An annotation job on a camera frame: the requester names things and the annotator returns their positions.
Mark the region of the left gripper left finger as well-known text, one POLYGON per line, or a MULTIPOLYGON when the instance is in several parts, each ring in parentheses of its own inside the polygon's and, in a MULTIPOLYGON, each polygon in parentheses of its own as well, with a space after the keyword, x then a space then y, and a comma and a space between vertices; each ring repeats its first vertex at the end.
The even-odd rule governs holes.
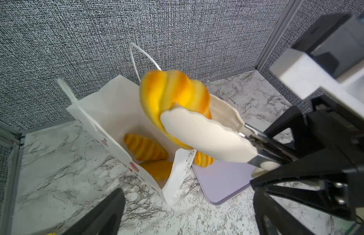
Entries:
POLYGON ((117 235, 126 199, 121 188, 115 189, 95 208, 64 232, 65 235, 117 235))

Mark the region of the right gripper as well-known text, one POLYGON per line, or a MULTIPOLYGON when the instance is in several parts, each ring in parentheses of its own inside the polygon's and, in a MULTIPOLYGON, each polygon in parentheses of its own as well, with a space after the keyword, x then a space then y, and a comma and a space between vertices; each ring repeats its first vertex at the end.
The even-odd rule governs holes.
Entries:
MULTIPOLYGON (((356 221, 364 208, 364 121, 327 96, 314 98, 312 106, 306 118, 318 151, 254 178, 251 187, 356 221)), ((287 109, 264 134, 273 138, 286 129, 295 152, 307 153, 309 131, 299 108, 287 109)))

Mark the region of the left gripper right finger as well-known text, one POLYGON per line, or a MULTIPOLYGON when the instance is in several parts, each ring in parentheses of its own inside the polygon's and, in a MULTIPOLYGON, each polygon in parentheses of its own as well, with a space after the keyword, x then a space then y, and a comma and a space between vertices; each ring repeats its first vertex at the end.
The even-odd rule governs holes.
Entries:
POLYGON ((253 207, 261 235, 313 234, 262 188, 255 190, 253 207))

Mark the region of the large fake croissant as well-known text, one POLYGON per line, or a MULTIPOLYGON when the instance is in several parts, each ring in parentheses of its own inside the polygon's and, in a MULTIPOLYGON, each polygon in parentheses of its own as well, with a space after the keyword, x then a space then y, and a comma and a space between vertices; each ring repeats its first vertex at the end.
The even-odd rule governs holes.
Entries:
POLYGON ((152 161, 143 162, 139 164, 143 169, 145 169, 158 183, 167 181, 171 171, 173 163, 163 160, 163 161, 152 161))
POLYGON ((124 143, 138 161, 168 160, 168 152, 154 139, 136 133, 127 133, 124 143))

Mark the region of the white and steel tongs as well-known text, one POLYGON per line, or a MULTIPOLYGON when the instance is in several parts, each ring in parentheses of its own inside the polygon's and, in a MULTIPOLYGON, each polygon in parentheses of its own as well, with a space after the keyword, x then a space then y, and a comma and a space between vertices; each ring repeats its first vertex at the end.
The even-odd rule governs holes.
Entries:
POLYGON ((222 99, 211 95, 209 110, 211 119, 176 105, 164 111, 160 120, 168 134, 201 153, 222 162, 255 166, 253 178, 297 160, 296 153, 245 123, 222 99))

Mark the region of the white paper bag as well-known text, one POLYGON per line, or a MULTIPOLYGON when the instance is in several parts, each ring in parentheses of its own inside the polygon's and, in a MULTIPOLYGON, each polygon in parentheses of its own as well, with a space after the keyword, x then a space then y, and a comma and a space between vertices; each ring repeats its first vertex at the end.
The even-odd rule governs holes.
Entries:
POLYGON ((61 78, 57 83, 69 97, 67 111, 85 130, 143 183, 152 188, 167 204, 172 205, 177 191, 187 176, 196 151, 173 144, 144 114, 139 101, 139 86, 119 75, 99 91, 78 100, 61 78), (169 153, 172 171, 165 184, 156 180, 139 165, 124 143, 126 133, 138 133, 157 141, 169 153))

